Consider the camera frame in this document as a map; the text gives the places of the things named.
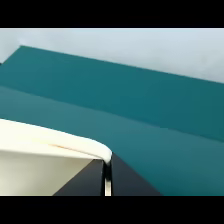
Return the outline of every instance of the teal board edge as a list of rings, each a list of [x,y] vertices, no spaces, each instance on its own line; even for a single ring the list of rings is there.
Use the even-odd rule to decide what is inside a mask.
[[[0,85],[0,118],[96,139],[164,195],[224,195],[222,84],[21,47]]]

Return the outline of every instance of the teal folder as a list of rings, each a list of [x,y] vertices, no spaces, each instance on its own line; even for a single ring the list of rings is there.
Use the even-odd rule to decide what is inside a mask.
[[[224,85],[20,47],[0,118],[106,144],[163,195],[224,195]]]

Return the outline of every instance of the teal board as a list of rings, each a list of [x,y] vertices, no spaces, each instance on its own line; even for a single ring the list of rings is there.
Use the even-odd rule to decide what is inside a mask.
[[[0,118],[96,139],[164,195],[224,195],[222,84],[21,47],[0,85]]]

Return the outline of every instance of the white wall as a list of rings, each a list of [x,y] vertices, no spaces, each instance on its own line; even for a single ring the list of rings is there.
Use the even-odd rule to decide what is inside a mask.
[[[224,82],[224,29],[0,29],[0,62],[19,45]]]

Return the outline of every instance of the black object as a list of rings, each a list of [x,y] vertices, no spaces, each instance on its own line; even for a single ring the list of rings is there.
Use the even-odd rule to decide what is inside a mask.
[[[113,153],[111,159],[112,196],[162,196]]]
[[[104,162],[93,160],[54,196],[104,196]]]

